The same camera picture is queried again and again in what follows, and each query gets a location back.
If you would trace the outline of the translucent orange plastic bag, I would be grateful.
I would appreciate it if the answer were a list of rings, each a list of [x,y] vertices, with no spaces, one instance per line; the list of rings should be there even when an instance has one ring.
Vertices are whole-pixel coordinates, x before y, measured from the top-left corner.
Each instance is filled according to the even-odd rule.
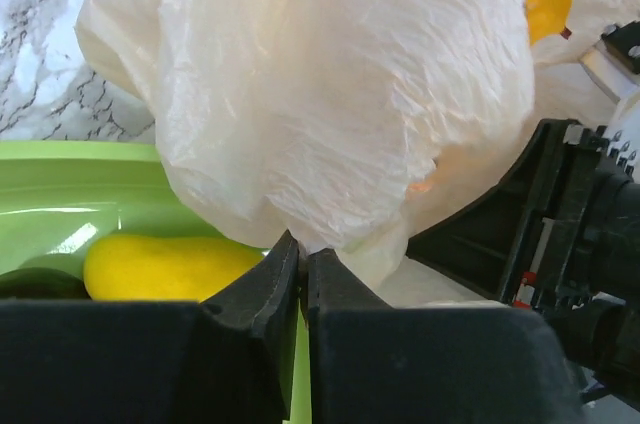
[[[85,0],[88,63],[140,98],[182,202],[290,231],[387,302],[474,298],[408,240],[495,184],[544,118],[606,123],[579,59],[639,0]]]

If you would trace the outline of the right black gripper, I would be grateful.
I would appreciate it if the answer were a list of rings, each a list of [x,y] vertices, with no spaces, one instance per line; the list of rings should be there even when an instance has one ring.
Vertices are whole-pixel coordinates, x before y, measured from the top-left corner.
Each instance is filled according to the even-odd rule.
[[[544,119],[507,173],[453,216],[417,234],[407,255],[483,297],[544,316],[566,356],[598,387],[639,401],[639,24],[607,25],[582,57],[616,103],[588,128]]]

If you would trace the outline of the dark purple fake plum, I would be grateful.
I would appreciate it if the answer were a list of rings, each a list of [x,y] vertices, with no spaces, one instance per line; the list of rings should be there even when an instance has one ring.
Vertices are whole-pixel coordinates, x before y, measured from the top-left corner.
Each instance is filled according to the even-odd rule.
[[[2,299],[89,299],[83,281],[51,268],[23,268],[1,275]]]

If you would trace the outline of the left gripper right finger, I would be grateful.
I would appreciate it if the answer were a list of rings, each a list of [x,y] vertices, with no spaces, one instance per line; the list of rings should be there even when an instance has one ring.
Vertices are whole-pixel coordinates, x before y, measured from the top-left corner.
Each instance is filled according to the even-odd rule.
[[[537,314],[398,309],[329,250],[307,261],[316,423],[581,423],[564,354]]]

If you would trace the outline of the fake yellow mango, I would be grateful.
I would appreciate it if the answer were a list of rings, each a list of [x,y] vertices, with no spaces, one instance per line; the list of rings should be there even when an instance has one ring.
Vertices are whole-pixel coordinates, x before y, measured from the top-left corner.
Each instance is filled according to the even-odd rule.
[[[83,281],[94,300],[203,302],[264,257],[222,237],[114,234],[89,248]]]

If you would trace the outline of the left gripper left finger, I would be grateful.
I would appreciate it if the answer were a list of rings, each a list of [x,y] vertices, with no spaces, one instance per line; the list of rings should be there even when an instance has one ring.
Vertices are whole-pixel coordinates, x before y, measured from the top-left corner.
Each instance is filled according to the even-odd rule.
[[[279,423],[291,413],[298,245],[197,302],[7,300],[5,423]]]

